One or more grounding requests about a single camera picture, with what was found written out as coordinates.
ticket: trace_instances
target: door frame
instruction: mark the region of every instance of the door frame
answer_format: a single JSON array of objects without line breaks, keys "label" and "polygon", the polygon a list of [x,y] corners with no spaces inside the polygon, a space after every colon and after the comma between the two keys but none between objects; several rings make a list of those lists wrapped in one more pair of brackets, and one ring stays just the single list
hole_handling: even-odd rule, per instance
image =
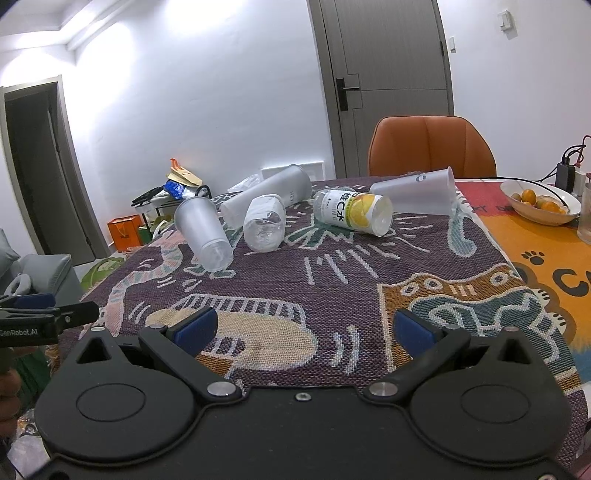
[{"label": "door frame", "polygon": [[[332,62],[330,61],[329,43],[328,38],[326,37],[326,26],[324,24],[324,16],[322,14],[322,6],[320,4],[321,0],[307,0],[307,2],[310,12],[310,19],[312,21],[312,29],[316,39],[316,50],[318,52],[320,73],[322,75],[322,85],[324,87],[324,99],[326,101],[326,110],[329,118],[330,141],[333,147],[335,173],[338,179],[345,179],[347,178],[347,171],[345,168],[345,151],[343,149],[339,105],[337,102],[337,91],[332,69]],[[437,30],[439,31],[439,39],[443,44],[443,67],[445,70],[447,86],[447,103],[449,105],[449,115],[453,116],[454,107],[452,71],[449,64],[447,40],[445,37],[445,30],[443,29],[443,22],[441,20],[441,13],[439,11],[437,0],[431,0],[431,3],[433,4]]]},{"label": "door frame", "polygon": [[72,132],[70,131],[70,123],[67,117],[66,99],[64,96],[63,79],[61,75],[57,77],[44,79],[39,82],[22,83],[20,85],[14,85],[10,87],[0,86],[0,136],[2,137],[2,148],[4,150],[4,158],[6,159],[8,174],[10,176],[10,181],[12,183],[14,196],[16,197],[18,207],[21,211],[22,219],[25,223],[25,226],[27,227],[27,232],[31,237],[31,241],[33,242],[35,250],[38,254],[44,255],[45,252],[43,251],[41,242],[39,241],[35,229],[33,228],[33,223],[31,222],[31,217],[29,215],[27,206],[22,196],[22,191],[20,188],[20,184],[18,182],[17,172],[14,167],[14,159],[12,157],[12,150],[10,147],[10,140],[8,137],[8,124],[6,118],[6,95],[12,94],[10,95],[11,99],[21,98],[23,96],[32,95],[34,93],[47,90],[48,87],[51,86],[51,84],[56,84],[57,87],[57,103],[59,106],[58,112],[56,112],[57,120],[58,122],[62,123],[67,143],[67,145],[61,145],[62,148],[60,150],[62,150],[63,147],[67,147],[68,149],[68,154],[60,155],[60,159],[62,164],[67,164],[67,166],[70,167],[75,173],[74,183],[65,184],[64,186],[70,190],[71,196],[77,197],[78,199],[82,199],[82,202],[77,202],[74,205],[74,211],[78,215],[78,220],[80,222],[80,225],[82,226],[83,232],[85,233],[87,239],[90,242],[89,246],[95,258],[106,258],[110,256],[111,252],[109,250],[109,247],[107,246],[105,237],[103,236],[100,230],[99,222],[96,219],[95,212],[90,203],[90,197],[88,196],[88,192],[86,191],[84,180],[82,179],[82,173],[80,172],[80,166],[78,165],[76,150],[74,149],[74,141],[72,139]]}]

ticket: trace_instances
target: blue package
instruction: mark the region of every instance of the blue package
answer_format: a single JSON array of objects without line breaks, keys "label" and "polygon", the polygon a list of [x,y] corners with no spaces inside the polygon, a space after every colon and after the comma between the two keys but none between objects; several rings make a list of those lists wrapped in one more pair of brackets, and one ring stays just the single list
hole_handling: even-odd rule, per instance
[{"label": "blue package", "polygon": [[163,189],[177,200],[183,199],[183,192],[185,188],[185,185],[182,185],[174,180],[167,181],[163,186]]}]

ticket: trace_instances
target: light switch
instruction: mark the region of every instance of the light switch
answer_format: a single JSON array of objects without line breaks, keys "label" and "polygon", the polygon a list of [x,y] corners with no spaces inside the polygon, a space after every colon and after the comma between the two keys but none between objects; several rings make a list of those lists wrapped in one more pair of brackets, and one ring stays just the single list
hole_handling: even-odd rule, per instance
[{"label": "light switch", "polygon": [[499,14],[499,26],[503,32],[513,28],[513,17],[511,12],[505,10]]}]

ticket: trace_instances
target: white bowl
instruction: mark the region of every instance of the white bowl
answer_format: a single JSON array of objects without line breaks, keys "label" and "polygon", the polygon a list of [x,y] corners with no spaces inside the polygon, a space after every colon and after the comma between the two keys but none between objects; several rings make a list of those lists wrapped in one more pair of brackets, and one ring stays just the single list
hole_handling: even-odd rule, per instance
[{"label": "white bowl", "polygon": [[548,212],[547,210],[540,210],[536,207],[530,207],[523,202],[519,202],[511,195],[514,193],[521,193],[524,190],[530,189],[535,192],[536,195],[547,195],[553,196],[548,190],[541,187],[538,183],[529,183],[521,180],[507,180],[501,183],[501,191],[505,194],[511,206],[519,213],[522,217],[527,218],[533,222],[541,223],[542,225],[564,225],[574,220],[581,213],[581,203],[573,197],[570,193],[566,193],[564,190],[560,190],[552,185],[543,184],[545,187],[552,190],[558,197],[562,198],[566,205],[569,207],[567,214]]}]

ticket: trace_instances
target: cartoon pattern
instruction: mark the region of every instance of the cartoon pattern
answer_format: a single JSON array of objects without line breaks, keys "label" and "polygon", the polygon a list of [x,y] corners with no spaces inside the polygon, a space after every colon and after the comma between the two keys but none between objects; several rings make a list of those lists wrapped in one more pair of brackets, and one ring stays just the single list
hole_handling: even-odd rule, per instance
[{"label": "cartoon pattern", "polygon": [[[367,192],[373,181],[349,184]],[[518,325],[569,398],[580,394],[557,325],[471,215],[465,206],[452,218],[399,213],[387,235],[377,238],[318,223],[310,202],[303,202],[288,208],[285,242],[273,252],[252,252],[241,230],[225,226],[234,262],[220,274],[203,271],[172,230],[87,298],[101,309],[98,323],[116,335],[150,323],[174,325],[203,306],[214,307],[217,337],[197,358],[242,388],[366,385],[409,359],[391,337],[392,314],[406,307],[478,335]],[[63,355],[81,334],[62,336]],[[585,407],[572,403],[574,430],[561,454],[566,463],[586,419]]]}]

